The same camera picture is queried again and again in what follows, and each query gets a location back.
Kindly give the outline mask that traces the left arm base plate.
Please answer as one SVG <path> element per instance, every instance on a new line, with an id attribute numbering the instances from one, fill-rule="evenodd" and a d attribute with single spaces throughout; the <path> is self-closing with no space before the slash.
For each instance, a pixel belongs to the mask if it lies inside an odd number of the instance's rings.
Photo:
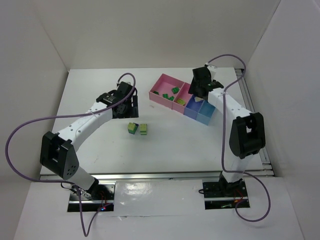
<path id="1" fill-rule="evenodd" d="M 70 191 L 67 212 L 79 213 L 79 197 L 77 195 L 76 188 L 66 187 Z M 116 184 L 114 182 L 107 182 L 102 184 L 102 187 L 98 192 L 92 196 L 89 193 L 80 189 L 81 203 L 83 212 L 96 212 L 101 208 L 101 212 L 113 212 L 114 211 L 114 199 L 115 199 Z"/>

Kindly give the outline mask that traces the beige lego brick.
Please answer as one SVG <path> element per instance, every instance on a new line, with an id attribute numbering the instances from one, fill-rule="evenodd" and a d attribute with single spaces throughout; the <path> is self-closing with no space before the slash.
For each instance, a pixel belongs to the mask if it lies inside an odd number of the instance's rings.
<path id="1" fill-rule="evenodd" d="M 197 102 L 200 102 L 200 101 L 202 101 L 203 99 L 202 98 L 200 98 L 200 97 L 195 97 L 194 98 L 194 101 L 197 103 Z"/>

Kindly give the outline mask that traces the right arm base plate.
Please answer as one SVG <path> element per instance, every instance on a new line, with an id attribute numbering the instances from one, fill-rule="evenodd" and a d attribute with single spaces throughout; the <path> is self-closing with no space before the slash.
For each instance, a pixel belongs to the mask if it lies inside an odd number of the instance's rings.
<path id="1" fill-rule="evenodd" d="M 249 208 L 250 201 L 245 182 L 242 180 L 238 186 L 229 191 L 223 191 L 218 182 L 203 182 L 198 193 L 204 197 L 206 210 Z"/>

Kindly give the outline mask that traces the lime blue green lego stack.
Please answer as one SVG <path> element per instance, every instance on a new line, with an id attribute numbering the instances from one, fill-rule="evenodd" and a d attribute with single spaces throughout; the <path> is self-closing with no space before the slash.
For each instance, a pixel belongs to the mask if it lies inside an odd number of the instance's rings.
<path id="1" fill-rule="evenodd" d="M 127 125 L 127 130 L 129 134 L 134 135 L 139 127 L 139 124 L 134 122 L 129 122 Z"/>

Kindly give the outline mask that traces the lime green lego brick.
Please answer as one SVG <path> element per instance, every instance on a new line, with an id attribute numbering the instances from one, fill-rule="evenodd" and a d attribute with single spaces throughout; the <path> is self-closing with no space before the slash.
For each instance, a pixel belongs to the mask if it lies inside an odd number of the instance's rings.
<path id="1" fill-rule="evenodd" d="M 178 99 L 176 100 L 176 103 L 179 104 L 179 105 L 181 105 L 181 106 L 184 106 L 184 105 L 186 104 L 186 102 L 185 102 L 183 99 L 181 99 L 181 98 L 178 98 Z"/>

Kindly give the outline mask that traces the dark green square lego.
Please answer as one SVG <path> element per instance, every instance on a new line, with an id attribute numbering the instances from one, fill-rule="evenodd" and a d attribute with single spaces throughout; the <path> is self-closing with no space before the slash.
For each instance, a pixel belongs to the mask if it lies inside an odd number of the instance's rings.
<path id="1" fill-rule="evenodd" d="M 180 88 L 179 87 L 173 87 L 171 89 L 171 91 L 172 91 L 173 94 L 177 94 L 180 91 Z"/>

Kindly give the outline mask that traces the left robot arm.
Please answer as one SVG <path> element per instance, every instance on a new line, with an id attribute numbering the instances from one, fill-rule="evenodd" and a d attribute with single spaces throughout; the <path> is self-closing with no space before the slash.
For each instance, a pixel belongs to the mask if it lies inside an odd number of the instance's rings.
<path id="1" fill-rule="evenodd" d="M 106 193 L 99 181 L 80 167 L 77 151 L 100 126 L 112 119 L 137 118 L 138 91 L 127 82 L 120 82 L 117 88 L 101 94 L 87 111 L 68 127 L 53 133 L 48 131 L 42 137 L 40 163 L 60 176 L 76 184 L 92 198 Z"/>

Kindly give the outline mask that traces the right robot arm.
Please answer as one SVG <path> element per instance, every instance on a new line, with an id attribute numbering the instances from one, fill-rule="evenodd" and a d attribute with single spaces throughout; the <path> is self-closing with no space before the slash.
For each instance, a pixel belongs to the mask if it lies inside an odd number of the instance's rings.
<path id="1" fill-rule="evenodd" d="M 265 126 L 262 114 L 243 107 L 214 79 L 216 72 L 217 67 L 212 65 L 194 68 L 188 92 L 206 100 L 223 115 L 223 170 L 215 189 L 230 197 L 240 189 L 253 156 L 265 147 Z"/>

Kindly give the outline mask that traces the dark green lego brick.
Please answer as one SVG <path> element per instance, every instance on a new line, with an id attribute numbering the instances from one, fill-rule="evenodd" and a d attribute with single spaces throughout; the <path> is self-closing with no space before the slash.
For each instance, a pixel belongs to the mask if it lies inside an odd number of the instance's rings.
<path id="1" fill-rule="evenodd" d="M 164 93 L 164 94 L 162 95 L 162 97 L 165 98 L 165 99 L 167 99 L 169 96 L 168 96 L 167 93 Z"/>

